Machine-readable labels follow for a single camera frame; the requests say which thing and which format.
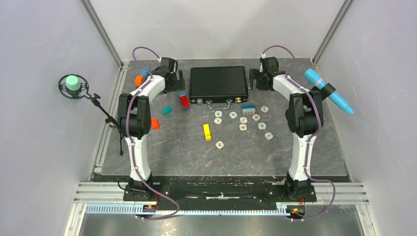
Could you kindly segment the black poker chip case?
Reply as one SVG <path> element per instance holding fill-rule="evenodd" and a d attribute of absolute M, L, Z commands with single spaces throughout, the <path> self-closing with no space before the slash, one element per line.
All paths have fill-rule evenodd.
<path fill-rule="evenodd" d="M 249 97 L 244 66 L 193 67 L 189 99 L 192 104 L 243 103 Z"/>

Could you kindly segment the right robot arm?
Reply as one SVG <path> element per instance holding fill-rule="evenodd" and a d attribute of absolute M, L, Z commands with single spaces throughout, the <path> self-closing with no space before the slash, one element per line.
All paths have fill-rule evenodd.
<path fill-rule="evenodd" d="M 282 196 L 290 201 L 317 200 L 310 174 L 315 133 L 322 127 L 322 97 L 318 91 L 302 87 L 279 69 L 275 57 L 260 58 L 260 68 L 250 69 L 251 89 L 277 91 L 288 100 L 285 118 L 293 135 L 293 154 Z"/>

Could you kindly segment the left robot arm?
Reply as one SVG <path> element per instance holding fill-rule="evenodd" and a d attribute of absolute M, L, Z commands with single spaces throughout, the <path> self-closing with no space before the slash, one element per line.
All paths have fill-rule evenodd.
<path fill-rule="evenodd" d="M 155 196 L 147 151 L 147 137 L 151 129 L 150 103 L 159 93 L 185 88 L 178 62 L 166 57 L 159 61 L 160 65 L 148 73 L 137 89 L 119 96 L 117 120 L 129 149 L 131 164 L 124 201 L 149 201 Z"/>

